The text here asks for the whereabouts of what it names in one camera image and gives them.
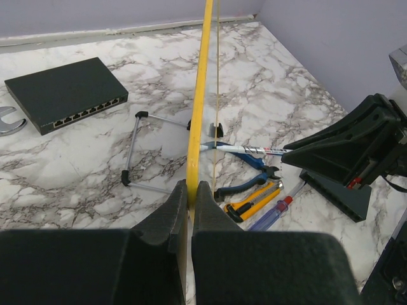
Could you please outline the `yellow framed whiteboard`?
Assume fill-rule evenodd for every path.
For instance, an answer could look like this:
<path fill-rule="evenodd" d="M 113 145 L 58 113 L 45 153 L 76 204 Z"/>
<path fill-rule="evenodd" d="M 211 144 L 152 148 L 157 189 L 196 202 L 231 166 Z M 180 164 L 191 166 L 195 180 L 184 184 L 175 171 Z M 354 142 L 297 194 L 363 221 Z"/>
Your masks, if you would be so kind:
<path fill-rule="evenodd" d="M 198 185 L 207 181 L 211 189 L 216 184 L 217 152 L 204 149 L 206 142 L 215 143 L 219 118 L 219 30 L 220 2 L 207 1 L 202 26 L 198 70 L 193 99 L 190 137 L 187 154 L 186 184 L 188 212 L 195 218 Z"/>

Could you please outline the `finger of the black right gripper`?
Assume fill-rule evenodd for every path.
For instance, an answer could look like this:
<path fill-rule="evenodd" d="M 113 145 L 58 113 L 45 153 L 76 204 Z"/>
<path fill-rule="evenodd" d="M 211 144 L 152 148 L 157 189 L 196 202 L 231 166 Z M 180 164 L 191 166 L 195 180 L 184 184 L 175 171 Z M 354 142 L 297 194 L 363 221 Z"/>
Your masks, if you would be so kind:
<path fill-rule="evenodd" d="M 401 102 L 367 96 L 335 124 L 285 145 L 282 162 L 350 189 L 401 175 Z"/>

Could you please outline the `white green whiteboard marker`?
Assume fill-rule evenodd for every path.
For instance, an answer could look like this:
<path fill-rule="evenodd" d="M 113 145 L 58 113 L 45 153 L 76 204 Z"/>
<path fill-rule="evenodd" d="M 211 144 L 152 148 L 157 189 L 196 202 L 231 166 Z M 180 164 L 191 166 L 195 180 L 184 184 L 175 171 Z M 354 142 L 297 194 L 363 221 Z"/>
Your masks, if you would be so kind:
<path fill-rule="evenodd" d="M 291 152 L 290 149 L 279 149 L 272 147 L 254 147 L 254 146 L 227 146 L 227 145 L 215 145 L 215 144 L 201 144 L 200 151 L 206 151 L 210 149 L 216 149 L 218 151 L 228 153 L 239 154 L 252 154 L 252 155 L 271 155 L 271 156 L 283 156 L 286 153 Z"/>

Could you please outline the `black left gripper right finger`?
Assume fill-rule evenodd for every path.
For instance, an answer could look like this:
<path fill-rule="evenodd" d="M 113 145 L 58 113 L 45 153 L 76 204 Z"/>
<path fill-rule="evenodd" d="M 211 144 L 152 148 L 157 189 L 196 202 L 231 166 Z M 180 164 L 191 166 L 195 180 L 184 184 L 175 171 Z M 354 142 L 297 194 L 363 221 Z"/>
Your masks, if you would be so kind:
<path fill-rule="evenodd" d="M 192 261 L 197 304 L 250 304 L 247 282 L 231 257 L 243 235 L 214 200 L 209 183 L 198 185 L 193 217 Z"/>

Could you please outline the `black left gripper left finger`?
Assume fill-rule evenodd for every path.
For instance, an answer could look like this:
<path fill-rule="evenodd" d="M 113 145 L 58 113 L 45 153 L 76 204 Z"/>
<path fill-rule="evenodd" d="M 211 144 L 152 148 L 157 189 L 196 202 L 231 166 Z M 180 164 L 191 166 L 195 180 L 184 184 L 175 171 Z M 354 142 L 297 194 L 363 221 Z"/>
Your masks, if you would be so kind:
<path fill-rule="evenodd" d="M 188 209 L 185 180 L 164 202 L 132 228 L 138 239 L 134 275 L 141 304 L 185 304 Z"/>

